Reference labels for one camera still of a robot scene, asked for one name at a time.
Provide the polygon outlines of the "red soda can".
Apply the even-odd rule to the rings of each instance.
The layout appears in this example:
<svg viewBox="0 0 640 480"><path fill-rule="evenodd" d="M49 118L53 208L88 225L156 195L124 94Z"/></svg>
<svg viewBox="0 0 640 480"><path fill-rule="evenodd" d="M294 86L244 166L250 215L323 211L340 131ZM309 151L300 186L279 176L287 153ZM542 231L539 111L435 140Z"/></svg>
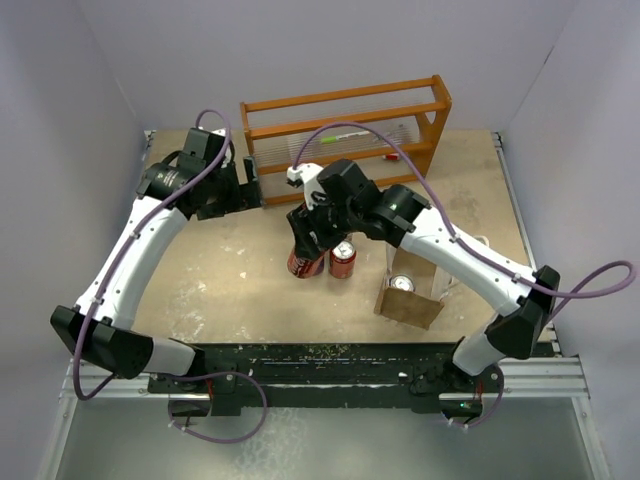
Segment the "red soda can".
<svg viewBox="0 0 640 480"><path fill-rule="evenodd" d="M287 270L296 278L308 279L323 272L324 258L310 260L297 255L292 249L287 260Z"/></svg>
<svg viewBox="0 0 640 480"><path fill-rule="evenodd" d="M330 251L329 273L337 279L347 279L353 275L356 262L356 248L350 240L343 240Z"/></svg>

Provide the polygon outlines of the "purple soda can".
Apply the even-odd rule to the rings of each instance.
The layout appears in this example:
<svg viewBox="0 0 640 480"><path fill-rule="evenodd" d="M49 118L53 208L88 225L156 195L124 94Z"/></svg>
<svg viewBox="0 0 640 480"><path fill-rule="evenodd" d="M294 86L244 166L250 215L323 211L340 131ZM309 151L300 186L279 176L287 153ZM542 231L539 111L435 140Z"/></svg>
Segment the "purple soda can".
<svg viewBox="0 0 640 480"><path fill-rule="evenodd" d="M403 274L392 276L389 279L389 287L398 289L398 290L408 291L408 292L415 291L415 285L413 280L408 275L403 275Z"/></svg>

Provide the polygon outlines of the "brown canvas tote bag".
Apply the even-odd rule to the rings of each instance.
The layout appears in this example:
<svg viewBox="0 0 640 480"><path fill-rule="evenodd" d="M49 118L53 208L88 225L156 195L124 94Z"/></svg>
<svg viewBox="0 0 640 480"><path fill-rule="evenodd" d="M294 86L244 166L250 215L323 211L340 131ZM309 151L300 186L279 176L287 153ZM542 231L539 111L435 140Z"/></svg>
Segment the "brown canvas tote bag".
<svg viewBox="0 0 640 480"><path fill-rule="evenodd" d="M471 331L494 317L478 294L433 262L390 245L385 254L375 314L437 336ZM413 280L414 292L389 287L389 279L398 274Z"/></svg>

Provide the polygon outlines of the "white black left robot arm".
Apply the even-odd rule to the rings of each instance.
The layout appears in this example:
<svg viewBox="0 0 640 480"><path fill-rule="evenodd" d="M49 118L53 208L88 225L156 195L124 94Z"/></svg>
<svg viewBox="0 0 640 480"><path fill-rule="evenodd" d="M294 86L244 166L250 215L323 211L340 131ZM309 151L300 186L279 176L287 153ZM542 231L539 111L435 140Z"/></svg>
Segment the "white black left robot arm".
<svg viewBox="0 0 640 480"><path fill-rule="evenodd" d="M131 379L167 373L184 392L202 387L202 353L189 344L133 331L142 295L165 251L191 218L206 220L261 204L254 163L240 183L235 149L223 129L192 128L182 149L151 165L136 190L123 232L87 290L50 323L77 362Z"/></svg>

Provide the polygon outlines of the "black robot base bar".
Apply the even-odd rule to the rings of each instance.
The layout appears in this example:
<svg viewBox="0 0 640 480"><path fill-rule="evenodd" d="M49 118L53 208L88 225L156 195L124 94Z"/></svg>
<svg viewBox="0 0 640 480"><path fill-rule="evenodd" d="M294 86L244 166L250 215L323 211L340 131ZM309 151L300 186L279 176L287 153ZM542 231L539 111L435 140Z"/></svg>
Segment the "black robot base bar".
<svg viewBox="0 0 640 480"><path fill-rule="evenodd" d="M213 416L244 407L408 409L477 417L501 391L494 365L469 377L454 368L450 343L198 344L189 381L155 374L148 388L173 412Z"/></svg>

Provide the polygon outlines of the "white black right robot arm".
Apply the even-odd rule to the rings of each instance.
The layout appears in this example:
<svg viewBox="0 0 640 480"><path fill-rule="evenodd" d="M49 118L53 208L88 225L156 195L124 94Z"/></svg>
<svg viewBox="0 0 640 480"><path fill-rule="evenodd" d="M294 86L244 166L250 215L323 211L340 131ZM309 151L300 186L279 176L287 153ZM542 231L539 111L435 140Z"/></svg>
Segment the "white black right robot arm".
<svg viewBox="0 0 640 480"><path fill-rule="evenodd" d="M457 227L446 227L426 198L400 184L379 189L351 160L289 167L286 178L304 197L287 215L294 271L308 272L327 251L360 232L434 263L494 309L495 319L462 339L445 366L452 389L469 390L480 373L504 358L531 356L553 308L552 298L537 289L558 285L555 270L520 265Z"/></svg>

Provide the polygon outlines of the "green white marker pen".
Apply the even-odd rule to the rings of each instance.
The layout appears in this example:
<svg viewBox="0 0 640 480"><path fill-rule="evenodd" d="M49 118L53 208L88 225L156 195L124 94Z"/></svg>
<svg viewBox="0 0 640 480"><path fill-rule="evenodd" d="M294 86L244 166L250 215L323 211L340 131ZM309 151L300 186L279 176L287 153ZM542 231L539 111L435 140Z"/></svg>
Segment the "green white marker pen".
<svg viewBox="0 0 640 480"><path fill-rule="evenodd" d="M360 130L355 132L331 135L322 137L319 142L321 145L330 145L335 144L344 140L350 140L354 138L364 137L370 135L370 132L367 130Z"/></svg>

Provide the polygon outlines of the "orange wooden shelf rack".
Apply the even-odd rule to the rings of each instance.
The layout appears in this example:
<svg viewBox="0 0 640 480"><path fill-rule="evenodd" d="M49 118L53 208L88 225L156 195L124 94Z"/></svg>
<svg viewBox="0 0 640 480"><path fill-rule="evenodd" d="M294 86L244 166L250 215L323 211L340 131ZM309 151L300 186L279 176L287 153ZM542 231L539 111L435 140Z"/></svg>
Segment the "orange wooden shelf rack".
<svg viewBox="0 0 640 480"><path fill-rule="evenodd" d="M426 174L453 106L443 79L355 87L240 105L248 153L255 158L264 201L269 206L301 200L285 186L294 160L326 166L341 158L358 162L380 187L411 182L413 173L385 154L402 149L420 174ZM410 133L402 145L384 134L404 124ZM370 135L321 145L325 136L367 130Z"/></svg>

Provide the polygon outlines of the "grey metal clips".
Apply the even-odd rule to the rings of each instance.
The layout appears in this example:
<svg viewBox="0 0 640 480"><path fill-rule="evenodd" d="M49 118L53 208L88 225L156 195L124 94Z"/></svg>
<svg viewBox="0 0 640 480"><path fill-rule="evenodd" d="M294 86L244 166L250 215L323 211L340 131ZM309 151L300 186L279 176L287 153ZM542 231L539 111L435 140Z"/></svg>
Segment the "grey metal clips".
<svg viewBox="0 0 640 480"><path fill-rule="evenodd" d="M407 139L411 139L408 129L402 123L393 126L384 136L396 145L402 145Z"/></svg>

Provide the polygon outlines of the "aluminium front frame rail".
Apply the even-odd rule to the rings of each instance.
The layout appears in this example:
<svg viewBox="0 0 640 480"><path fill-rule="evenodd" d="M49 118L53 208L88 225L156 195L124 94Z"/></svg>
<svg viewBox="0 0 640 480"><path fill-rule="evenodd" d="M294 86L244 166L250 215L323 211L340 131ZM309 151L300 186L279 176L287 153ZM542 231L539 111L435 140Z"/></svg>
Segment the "aluminium front frame rail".
<svg viewBox="0 0 640 480"><path fill-rule="evenodd" d="M507 397L546 397L546 398L574 398L589 397L586 378L581 362L578 358L533 358L527 361L503 360L500 362L504 376L504 394ZM81 366L81 378L89 387L96 386L107 377L107 371L89 365ZM113 380L95 397L98 398L171 398L206 400L205 393L152 391L150 375L141 374L133 380ZM375 393L383 389L408 387L408 382L401 383L397 378L392 383L364 383L364 384L263 384L262 389L267 395L275 392L302 393L302 391L319 390L337 393L339 390L352 388ZM59 398L75 398L72 385L71 365L66 372Z"/></svg>

